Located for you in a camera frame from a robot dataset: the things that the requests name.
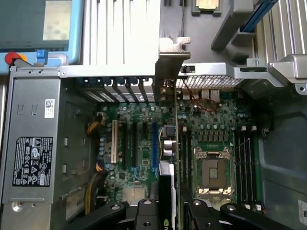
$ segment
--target connector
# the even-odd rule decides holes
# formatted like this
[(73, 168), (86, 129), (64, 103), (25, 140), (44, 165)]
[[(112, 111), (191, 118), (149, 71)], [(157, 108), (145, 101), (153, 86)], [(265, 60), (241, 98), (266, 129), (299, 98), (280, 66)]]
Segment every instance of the connector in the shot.
[(111, 163), (118, 162), (118, 120), (112, 121)]

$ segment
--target white label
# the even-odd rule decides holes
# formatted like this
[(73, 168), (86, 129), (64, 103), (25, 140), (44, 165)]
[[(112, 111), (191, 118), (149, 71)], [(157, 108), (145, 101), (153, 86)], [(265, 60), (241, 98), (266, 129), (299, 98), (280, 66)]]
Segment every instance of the white label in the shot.
[(68, 40), (71, 25), (71, 0), (46, 1), (44, 41)]
[(298, 213), (299, 221), (307, 225), (307, 204), (301, 200), (298, 200)]
[(84, 208), (85, 189), (70, 195), (66, 200), (66, 220)]
[(54, 103), (55, 99), (45, 100), (45, 118), (54, 118)]

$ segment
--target motherboard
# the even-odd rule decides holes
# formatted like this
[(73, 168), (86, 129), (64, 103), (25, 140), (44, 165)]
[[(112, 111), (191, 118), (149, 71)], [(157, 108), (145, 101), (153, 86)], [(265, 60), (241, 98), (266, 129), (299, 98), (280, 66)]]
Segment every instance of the motherboard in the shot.
[(108, 170), (105, 201), (130, 203), (148, 197), (159, 177), (159, 161), (167, 160), (161, 132), (176, 119), (181, 183), (216, 209), (229, 202), (253, 209), (261, 188), (257, 127), (249, 100), (239, 92), (220, 92), (215, 107), (203, 109), (207, 103), (179, 95), (175, 107), (101, 105), (97, 165)]

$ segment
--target warning label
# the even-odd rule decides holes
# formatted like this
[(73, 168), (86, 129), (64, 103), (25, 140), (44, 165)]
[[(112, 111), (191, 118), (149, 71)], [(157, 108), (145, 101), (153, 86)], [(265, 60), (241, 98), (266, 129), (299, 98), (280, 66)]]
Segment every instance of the warning label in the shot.
[(49, 187), (52, 146), (53, 138), (18, 138), (12, 185)]

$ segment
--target barcode sticker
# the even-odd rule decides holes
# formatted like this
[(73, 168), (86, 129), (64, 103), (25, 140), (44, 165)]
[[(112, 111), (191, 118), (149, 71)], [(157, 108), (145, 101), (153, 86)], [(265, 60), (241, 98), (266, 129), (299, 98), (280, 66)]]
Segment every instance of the barcode sticker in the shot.
[(45, 185), (45, 174), (40, 174), (39, 185)]
[(307, 204), (304, 201), (298, 200), (299, 221), (307, 225)]
[(45, 100), (45, 118), (54, 118), (55, 99)]

